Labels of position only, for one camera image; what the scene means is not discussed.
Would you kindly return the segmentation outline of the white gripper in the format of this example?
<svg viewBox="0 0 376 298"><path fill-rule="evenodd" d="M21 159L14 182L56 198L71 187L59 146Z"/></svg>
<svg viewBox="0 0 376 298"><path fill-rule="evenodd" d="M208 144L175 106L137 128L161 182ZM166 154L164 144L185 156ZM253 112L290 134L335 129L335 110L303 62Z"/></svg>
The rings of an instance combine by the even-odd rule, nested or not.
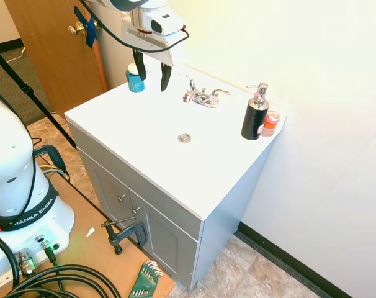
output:
<svg viewBox="0 0 376 298"><path fill-rule="evenodd" d="M144 50L144 54L161 64L161 91L167 89L172 67L184 59L183 39L186 33L181 17L168 6L140 6L122 13L123 41ZM133 58L141 80L146 79L143 54L133 50Z"/></svg>

